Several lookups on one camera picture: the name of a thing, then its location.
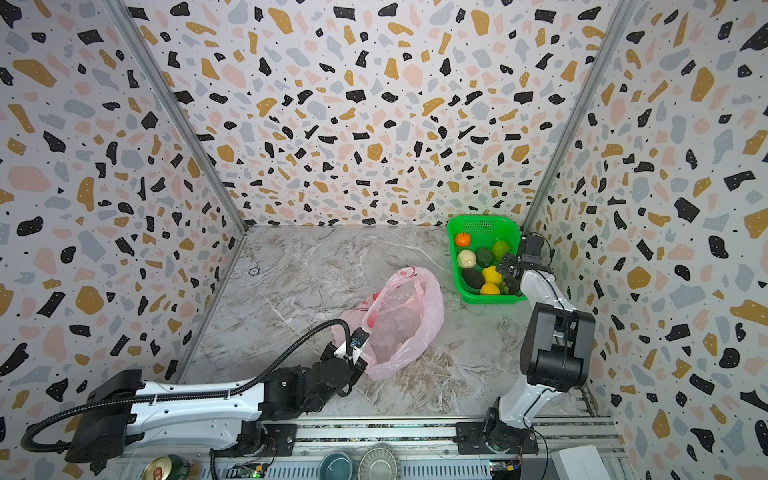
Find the yellow-green bumpy fruit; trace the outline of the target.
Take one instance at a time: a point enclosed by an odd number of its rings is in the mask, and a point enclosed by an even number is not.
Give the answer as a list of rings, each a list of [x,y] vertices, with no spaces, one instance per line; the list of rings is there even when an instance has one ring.
[[[506,240],[497,240],[491,247],[494,259],[500,262],[507,254],[511,252],[511,244]]]

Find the green avocado fruit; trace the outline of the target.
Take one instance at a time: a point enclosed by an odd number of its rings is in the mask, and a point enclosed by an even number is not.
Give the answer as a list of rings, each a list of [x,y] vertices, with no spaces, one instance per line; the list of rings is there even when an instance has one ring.
[[[483,269],[492,266],[495,262],[493,254],[489,248],[479,247],[475,250],[475,255],[477,258],[477,265]]]

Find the yellow orange mango fruit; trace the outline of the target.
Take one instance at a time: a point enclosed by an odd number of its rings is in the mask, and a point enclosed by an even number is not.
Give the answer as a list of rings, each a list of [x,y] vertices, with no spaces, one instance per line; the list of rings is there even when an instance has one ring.
[[[497,284],[485,283],[480,289],[481,295],[496,296],[501,294],[501,290]]]

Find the dark brown avocado fruit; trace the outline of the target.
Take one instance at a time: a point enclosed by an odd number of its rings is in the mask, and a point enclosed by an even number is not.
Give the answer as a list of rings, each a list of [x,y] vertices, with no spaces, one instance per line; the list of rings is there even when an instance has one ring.
[[[486,283],[483,274],[474,268],[462,269],[461,278],[471,290],[480,290]]]

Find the beige pear fruit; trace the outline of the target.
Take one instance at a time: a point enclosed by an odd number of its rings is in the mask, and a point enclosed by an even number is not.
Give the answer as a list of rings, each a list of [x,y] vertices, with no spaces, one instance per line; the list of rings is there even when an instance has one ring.
[[[473,269],[477,265],[477,258],[469,249],[461,250],[457,254],[457,265],[460,269]]]

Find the green plastic basket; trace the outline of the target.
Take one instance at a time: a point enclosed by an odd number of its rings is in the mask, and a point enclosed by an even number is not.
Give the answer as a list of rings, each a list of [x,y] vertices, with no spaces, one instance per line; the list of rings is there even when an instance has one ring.
[[[501,216],[464,215],[447,224],[456,289],[467,304],[514,304],[526,299],[514,281],[496,269],[506,254],[515,254],[519,227]]]

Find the pink plastic bag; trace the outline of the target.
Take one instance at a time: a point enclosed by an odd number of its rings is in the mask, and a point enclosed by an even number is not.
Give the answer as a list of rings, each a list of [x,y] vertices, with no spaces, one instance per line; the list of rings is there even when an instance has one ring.
[[[360,358],[373,381],[394,376],[426,352],[445,317],[437,277],[422,267],[394,273],[377,293],[341,314],[351,331],[368,334]]]

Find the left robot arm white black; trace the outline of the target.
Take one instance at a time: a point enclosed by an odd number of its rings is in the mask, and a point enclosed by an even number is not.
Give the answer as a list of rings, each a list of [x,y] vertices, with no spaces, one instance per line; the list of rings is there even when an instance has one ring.
[[[366,368],[359,352],[347,360],[328,344],[312,366],[278,367],[251,388],[242,381],[145,382],[138,370],[126,370],[89,394],[94,408],[81,414],[65,458],[101,469],[134,447],[195,445],[231,455],[253,453],[267,440],[264,422],[321,411]]]

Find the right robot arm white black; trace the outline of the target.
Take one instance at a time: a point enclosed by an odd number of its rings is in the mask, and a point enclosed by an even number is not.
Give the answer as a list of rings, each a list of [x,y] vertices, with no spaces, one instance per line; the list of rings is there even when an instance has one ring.
[[[521,237],[516,254],[500,262],[502,278],[512,282],[532,306],[520,350],[521,376],[486,413],[482,438],[494,452],[523,451],[534,440],[534,417],[551,400],[586,383],[592,314],[573,306],[556,285],[542,258],[547,240],[538,233]]]

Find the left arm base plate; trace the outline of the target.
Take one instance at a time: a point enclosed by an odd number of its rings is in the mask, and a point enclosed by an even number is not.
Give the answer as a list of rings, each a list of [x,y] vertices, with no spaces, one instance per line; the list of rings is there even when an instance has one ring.
[[[244,422],[238,436],[240,452],[245,457],[290,457],[298,427],[294,423]]]

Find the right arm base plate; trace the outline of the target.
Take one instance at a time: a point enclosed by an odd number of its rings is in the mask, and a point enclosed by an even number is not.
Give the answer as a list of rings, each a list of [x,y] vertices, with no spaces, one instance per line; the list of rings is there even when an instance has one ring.
[[[488,426],[484,422],[459,422],[455,424],[460,455],[481,454],[537,454],[539,446],[532,429],[517,429],[504,423]]]

